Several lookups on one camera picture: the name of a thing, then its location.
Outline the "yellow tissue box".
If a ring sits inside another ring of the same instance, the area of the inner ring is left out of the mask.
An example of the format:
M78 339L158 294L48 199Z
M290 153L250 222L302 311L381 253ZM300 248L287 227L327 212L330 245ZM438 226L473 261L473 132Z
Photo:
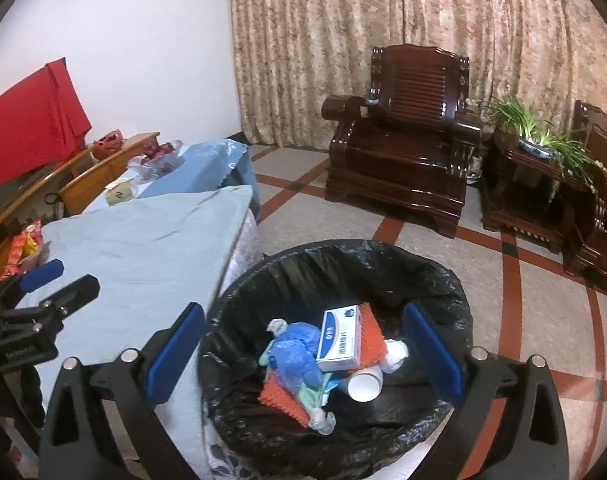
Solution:
M128 202L135 197L135 186L132 179L120 179L106 186L105 199L109 206Z

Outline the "green potted plant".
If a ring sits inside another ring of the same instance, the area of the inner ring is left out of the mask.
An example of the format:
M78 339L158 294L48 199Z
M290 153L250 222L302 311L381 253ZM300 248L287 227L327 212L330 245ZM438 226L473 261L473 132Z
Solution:
M541 120L532 106L517 96L493 99L487 108L487 118L494 125L492 138L501 151L521 148L539 159L555 160L564 176L581 181L593 190L595 160L581 142Z

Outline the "white tissue ball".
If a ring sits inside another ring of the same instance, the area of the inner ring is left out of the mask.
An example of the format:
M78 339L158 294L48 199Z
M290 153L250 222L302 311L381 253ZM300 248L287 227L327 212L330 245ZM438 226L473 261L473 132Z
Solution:
M385 374L396 373L409 357L409 349L402 340L385 340L386 352L379 361L379 367Z

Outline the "red orange plastic bag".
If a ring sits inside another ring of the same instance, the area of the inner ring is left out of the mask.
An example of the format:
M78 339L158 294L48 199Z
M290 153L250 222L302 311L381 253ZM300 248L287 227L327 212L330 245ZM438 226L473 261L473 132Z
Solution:
M90 151L96 160L105 160L111 155L119 152L123 143L124 140L121 130L114 129L106 133L102 138L95 140Z

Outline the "white paper cup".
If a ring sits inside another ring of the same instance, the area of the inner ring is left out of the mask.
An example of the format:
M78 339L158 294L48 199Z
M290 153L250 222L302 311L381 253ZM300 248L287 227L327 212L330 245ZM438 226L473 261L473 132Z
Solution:
M357 370L347 378L346 393L355 402L372 402L381 394L384 373L378 365Z

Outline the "grey table cloth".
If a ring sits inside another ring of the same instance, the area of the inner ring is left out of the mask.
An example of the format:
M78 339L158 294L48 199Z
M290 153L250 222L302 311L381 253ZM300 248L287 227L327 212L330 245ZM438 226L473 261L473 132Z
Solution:
M25 296L33 306L85 274L98 279L98 297L64 322L58 356L36 368L48 401L62 362L111 362L140 349L172 325L192 301L209 309L249 209L250 186L166 194L84 212L44 226L49 258L64 274Z

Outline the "dark wooden side table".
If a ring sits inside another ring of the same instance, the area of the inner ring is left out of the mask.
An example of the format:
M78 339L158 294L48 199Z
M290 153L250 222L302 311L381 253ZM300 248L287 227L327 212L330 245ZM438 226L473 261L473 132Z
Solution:
M561 171L556 159L538 158L520 146L509 150L504 133L491 136L480 179L482 224L512 230L558 254L575 225L573 201L591 188Z

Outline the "blue coffee table cloth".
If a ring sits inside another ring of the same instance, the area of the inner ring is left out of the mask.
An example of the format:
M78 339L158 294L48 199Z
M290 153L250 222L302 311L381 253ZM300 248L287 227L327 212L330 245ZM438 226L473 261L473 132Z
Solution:
M250 210L254 218L261 218L258 182L256 182L247 145L232 139L183 144L180 155L183 158L181 165L157 180L140 182L126 165L125 173L113 181L132 179L135 186L134 198L177 193L201 193L216 191L219 188L226 188L226 186L248 185L252 189ZM86 211L109 206L105 199L106 186L104 191L85 208Z

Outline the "white blue medicine box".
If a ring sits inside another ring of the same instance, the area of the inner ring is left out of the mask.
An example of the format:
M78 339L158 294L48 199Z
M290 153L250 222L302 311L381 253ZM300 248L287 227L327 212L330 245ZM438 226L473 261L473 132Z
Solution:
M326 310L317 347L317 365L324 373L360 367L361 314L357 304Z

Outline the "glass fruit bowl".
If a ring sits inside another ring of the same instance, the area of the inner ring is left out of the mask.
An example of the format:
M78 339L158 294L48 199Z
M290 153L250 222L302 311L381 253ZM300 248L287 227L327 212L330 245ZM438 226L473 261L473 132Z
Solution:
M182 156L180 155L181 148L183 148L183 142L180 140L169 141L175 148L176 152L172 155L166 155L157 160L146 162L143 164L144 155L143 153L137 155L128 161L128 170L134 172L135 177L140 182L148 182L157 180L169 174L182 163Z

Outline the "black lined trash bin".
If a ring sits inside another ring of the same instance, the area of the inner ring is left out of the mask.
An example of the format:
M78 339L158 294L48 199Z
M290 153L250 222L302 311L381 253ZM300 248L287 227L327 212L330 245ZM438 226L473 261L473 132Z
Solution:
M215 432L268 476L362 479L395 462L450 408L406 307L456 358L471 348L463 285L437 261L324 240L258 263L208 313L199 381Z

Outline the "beige patterned curtain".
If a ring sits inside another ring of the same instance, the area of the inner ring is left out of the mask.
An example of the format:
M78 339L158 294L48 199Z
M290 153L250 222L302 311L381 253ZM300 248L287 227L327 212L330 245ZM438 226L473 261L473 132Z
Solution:
M417 44L471 62L477 106L518 96L560 127L573 104L607 113L607 24L590 0L228 0L241 128L326 148L333 94L361 96L376 47Z

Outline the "wooden tv cabinet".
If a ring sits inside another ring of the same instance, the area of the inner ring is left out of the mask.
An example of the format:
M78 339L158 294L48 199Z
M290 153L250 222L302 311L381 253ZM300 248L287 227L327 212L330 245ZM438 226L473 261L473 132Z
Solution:
M19 212L48 193L67 214L82 212L109 182L125 172L128 161L142 154L145 144L158 136L157 132L134 134L103 160L96 160L87 146L65 160L50 162L0 184L0 245L22 223Z

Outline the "red snack packets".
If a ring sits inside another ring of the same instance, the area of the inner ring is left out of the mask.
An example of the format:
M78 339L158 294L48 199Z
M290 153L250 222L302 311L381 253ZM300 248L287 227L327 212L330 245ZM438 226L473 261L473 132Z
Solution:
M40 262L44 246L42 220L34 220L12 238L0 283L33 270Z

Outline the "red cloth over television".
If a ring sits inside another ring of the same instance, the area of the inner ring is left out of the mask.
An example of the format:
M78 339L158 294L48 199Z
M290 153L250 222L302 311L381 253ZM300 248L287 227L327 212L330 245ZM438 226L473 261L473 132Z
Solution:
M0 96L0 185L73 155L90 128L66 61L45 64Z

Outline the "large orange foam net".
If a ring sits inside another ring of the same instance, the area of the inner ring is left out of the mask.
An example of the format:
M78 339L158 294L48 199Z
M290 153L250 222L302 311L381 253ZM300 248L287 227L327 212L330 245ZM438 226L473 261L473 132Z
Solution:
M309 425L310 416L308 413L297 402L296 398L278 382L274 373L268 374L268 377L264 380L258 400L262 405L275 408L294 419L302 427Z

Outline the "blue plastic glove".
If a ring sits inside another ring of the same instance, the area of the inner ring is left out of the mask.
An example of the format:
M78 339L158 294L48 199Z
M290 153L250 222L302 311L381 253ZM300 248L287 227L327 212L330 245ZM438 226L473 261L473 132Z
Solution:
M291 323L268 350L268 364L282 387L297 393L302 386L320 388L323 373L317 364L321 331L305 322Z

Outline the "narrow orange foam net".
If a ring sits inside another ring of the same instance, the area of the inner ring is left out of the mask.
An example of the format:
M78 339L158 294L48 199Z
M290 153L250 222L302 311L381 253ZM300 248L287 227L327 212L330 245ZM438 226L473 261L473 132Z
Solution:
M360 366L370 367L384 359L387 347L369 303L362 302L359 309L361 314Z

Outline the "red apples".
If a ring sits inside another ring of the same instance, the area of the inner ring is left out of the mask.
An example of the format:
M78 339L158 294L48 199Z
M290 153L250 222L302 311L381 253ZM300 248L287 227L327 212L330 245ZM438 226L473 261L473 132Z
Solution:
M143 164L160 159L166 155L172 155L175 152L176 148L171 142L160 144L155 136L151 136L143 144Z

